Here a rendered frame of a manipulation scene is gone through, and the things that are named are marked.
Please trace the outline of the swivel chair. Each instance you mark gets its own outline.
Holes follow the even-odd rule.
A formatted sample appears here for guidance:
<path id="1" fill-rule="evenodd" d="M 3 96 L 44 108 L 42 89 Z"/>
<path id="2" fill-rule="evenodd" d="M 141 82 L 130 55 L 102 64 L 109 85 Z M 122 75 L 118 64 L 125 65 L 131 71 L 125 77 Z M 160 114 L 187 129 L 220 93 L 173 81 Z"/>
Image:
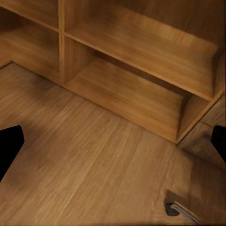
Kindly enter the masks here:
<path id="1" fill-rule="evenodd" d="M 166 211 L 168 216 L 176 217 L 179 214 L 182 214 L 185 218 L 191 221 L 195 226 L 205 226 L 204 223 L 196 219 L 193 215 L 189 214 L 187 211 L 185 211 L 176 203 L 173 203 L 173 202 L 166 203 Z"/>

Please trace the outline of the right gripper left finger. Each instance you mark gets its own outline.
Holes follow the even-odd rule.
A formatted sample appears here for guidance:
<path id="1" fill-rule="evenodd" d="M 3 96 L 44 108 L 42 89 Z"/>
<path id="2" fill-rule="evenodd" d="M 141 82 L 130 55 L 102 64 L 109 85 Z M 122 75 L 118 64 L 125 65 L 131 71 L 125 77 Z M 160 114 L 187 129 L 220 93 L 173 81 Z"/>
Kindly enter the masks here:
<path id="1" fill-rule="evenodd" d="M 20 125 L 0 130 L 0 182 L 23 144 L 24 135 Z"/>

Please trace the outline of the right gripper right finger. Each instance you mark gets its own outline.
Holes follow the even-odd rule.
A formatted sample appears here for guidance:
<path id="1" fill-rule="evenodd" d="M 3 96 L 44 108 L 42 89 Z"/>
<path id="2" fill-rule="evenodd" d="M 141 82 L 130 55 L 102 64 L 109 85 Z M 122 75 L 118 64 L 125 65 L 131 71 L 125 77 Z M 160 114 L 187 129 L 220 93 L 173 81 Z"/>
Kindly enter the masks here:
<path id="1" fill-rule="evenodd" d="M 226 163 L 226 127 L 216 125 L 212 132 L 211 142 Z"/>

